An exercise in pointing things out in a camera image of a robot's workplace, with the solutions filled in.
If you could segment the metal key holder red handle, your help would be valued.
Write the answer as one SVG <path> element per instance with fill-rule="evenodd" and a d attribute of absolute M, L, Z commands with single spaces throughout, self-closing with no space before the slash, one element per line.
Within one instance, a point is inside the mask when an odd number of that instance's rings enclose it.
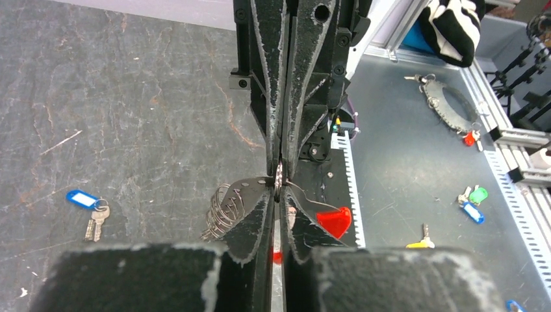
<path fill-rule="evenodd" d="M 256 207 L 274 197 L 273 186 L 272 177 L 253 177 L 219 185 L 211 196 L 211 206 L 205 217 L 206 229 L 201 232 L 201 239 L 214 241 L 222 238 Z"/>

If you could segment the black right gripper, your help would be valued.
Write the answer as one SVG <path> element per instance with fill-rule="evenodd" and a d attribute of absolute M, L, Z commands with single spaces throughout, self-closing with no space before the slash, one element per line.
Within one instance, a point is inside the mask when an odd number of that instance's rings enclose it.
<path fill-rule="evenodd" d="M 366 34 L 369 1 L 235 1 L 238 66 L 230 85 L 250 91 L 268 173 L 285 179 L 304 159 L 324 162 L 349 85 L 349 50 Z"/>

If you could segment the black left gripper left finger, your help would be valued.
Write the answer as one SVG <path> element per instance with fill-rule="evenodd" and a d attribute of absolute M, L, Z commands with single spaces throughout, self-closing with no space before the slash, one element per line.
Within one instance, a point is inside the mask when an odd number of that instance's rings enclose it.
<path fill-rule="evenodd" d="M 222 311 L 269 311 L 274 197 L 228 231 L 222 258 Z"/>

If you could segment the keys with blue tag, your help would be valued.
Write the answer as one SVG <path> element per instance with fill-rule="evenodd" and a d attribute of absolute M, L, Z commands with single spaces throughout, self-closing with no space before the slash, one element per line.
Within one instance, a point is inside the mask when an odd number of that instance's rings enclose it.
<path fill-rule="evenodd" d="M 66 193 L 66 200 L 90 213 L 84 239 L 86 241 L 99 242 L 102 236 L 103 224 L 110 217 L 108 201 L 79 189 L 68 191 Z"/>

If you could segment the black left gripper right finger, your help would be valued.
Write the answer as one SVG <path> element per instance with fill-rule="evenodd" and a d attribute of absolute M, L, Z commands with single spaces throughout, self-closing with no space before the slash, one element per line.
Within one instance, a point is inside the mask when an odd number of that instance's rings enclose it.
<path fill-rule="evenodd" d="M 304 209 L 302 200 L 290 186 L 280 198 L 283 292 L 286 311 L 320 311 L 318 269 L 312 259 L 317 247 L 345 247 L 322 228 Z"/>

